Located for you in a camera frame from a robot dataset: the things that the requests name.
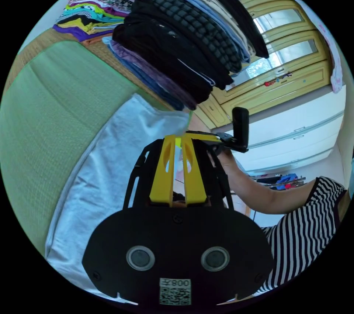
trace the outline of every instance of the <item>person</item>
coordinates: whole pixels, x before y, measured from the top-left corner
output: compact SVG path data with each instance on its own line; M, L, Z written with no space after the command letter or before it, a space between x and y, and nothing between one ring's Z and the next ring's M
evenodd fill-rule
M272 190L240 170L229 149L218 158L230 189L249 208L264 214L284 214L278 224L261 228L272 248L275 268L254 294L259 295L290 281L320 255L344 218L350 203L349 192L324 176L297 188ZM174 207L183 207L179 203L183 202L177 200ZM235 301L237 295L222 304Z

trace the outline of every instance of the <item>colorful folded clothes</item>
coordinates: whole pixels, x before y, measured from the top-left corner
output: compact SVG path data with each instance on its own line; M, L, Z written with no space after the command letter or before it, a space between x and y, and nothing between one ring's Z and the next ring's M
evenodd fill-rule
M90 44L113 33L129 15L134 0L68 0L53 28Z

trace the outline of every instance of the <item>light blue folded shirt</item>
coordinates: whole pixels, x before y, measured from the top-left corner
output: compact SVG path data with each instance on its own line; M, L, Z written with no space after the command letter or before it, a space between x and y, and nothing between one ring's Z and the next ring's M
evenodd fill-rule
M194 5L196 8L200 9L207 15L209 15L230 37L236 51L240 55L240 59L242 63L250 63L251 57L249 52L247 51L244 43L242 42L241 38L228 26L226 25L221 16L215 13L208 5L203 3L201 0L186 0L187 2Z

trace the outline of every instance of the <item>black and white striped shirt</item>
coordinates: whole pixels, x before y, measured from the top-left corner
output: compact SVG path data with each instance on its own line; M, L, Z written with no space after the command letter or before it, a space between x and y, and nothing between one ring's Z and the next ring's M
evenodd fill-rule
M336 181L318 177L304 206L286 214L277 225L262 228L275 268L255 294L286 283L317 258L338 228L337 205L345 192Z

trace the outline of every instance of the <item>hand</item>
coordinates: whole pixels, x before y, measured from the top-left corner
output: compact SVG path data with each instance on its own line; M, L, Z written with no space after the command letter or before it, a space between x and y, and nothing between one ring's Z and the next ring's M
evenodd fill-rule
M237 166L236 160L233 157L230 149L224 149L218 155L218 159L220 160L220 163L227 174L228 172L235 172L236 170L239 170L239 167Z

